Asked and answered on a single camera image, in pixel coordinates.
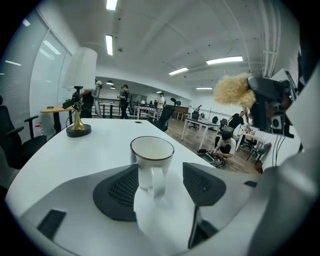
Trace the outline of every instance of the white lampshade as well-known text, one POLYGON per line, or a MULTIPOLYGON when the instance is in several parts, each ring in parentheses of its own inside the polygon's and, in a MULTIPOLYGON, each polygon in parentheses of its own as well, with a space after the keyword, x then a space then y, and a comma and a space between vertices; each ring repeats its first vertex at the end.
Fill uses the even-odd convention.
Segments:
POLYGON ((74 89, 82 86, 86 90, 94 90, 98 54, 86 47, 80 47, 72 56, 65 74, 63 88, 74 89))

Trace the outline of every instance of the black lamp base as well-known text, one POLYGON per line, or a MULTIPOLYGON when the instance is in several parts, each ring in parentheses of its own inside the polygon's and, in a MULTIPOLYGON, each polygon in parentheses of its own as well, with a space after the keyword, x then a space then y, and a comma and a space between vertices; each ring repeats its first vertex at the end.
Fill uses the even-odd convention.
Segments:
POLYGON ((74 126, 69 126, 66 129, 66 135, 71 138, 78 138, 91 133, 91 125, 89 124, 83 124, 83 125, 85 126, 84 130, 72 130, 74 126))

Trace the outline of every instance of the table leg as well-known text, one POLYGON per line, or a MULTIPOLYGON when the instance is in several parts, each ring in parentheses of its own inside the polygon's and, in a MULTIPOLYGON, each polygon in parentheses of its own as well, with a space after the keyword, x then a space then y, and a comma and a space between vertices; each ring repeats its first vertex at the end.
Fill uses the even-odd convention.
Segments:
POLYGON ((201 128, 202 128, 202 125, 201 124, 199 124, 199 129, 198 129, 198 133, 196 134, 196 136, 199 138, 199 136, 200 136, 200 130, 201 130, 201 128))
POLYGON ((55 129, 55 133, 58 134, 61 132, 61 123, 60 123, 59 112, 53 113, 53 121, 54 121, 53 127, 55 129))
POLYGON ((206 127, 205 127, 205 129, 204 129, 204 134, 203 134, 203 136, 202 136, 202 140, 201 140, 201 143, 200 143, 199 149, 201 149, 201 148, 202 148, 202 144, 204 143, 204 141, 205 141, 205 137, 207 136, 207 131, 208 131, 208 126, 206 126, 206 127))
POLYGON ((243 136, 244 136, 244 135, 243 135, 243 134, 241 134, 240 139, 239 139, 238 143, 236 144, 235 151, 237 151, 237 150, 238 150, 238 148, 239 148, 239 146, 240 146, 240 143, 241 143, 241 140, 242 140, 242 137, 243 137, 243 136))
POLYGON ((72 125, 72 111, 69 110, 69 120, 70 120, 70 125, 72 125))
POLYGON ((182 132, 182 136, 181 136, 181 140, 184 140, 184 135, 185 135, 185 130, 186 130, 186 126, 187 126, 187 119, 184 121, 184 126, 183 126, 183 132, 182 132))

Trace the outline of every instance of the white mug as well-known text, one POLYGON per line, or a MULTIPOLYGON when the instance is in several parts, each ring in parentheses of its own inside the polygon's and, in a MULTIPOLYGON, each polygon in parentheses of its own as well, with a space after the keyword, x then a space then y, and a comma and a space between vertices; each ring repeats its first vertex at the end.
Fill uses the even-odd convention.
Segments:
POLYGON ((154 199, 165 195, 165 176, 175 149, 163 138, 142 136, 130 143, 131 163, 138 164, 139 187, 154 199))

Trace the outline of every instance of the blonde fluffy object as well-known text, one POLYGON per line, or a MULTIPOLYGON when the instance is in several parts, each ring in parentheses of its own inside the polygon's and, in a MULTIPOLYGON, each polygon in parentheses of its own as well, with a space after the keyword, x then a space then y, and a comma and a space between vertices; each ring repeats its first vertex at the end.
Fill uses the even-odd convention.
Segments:
POLYGON ((241 106, 245 111, 251 109, 256 96, 248 88, 249 77, 248 73, 240 73, 236 76, 225 75, 214 88, 214 100, 222 105, 241 106))

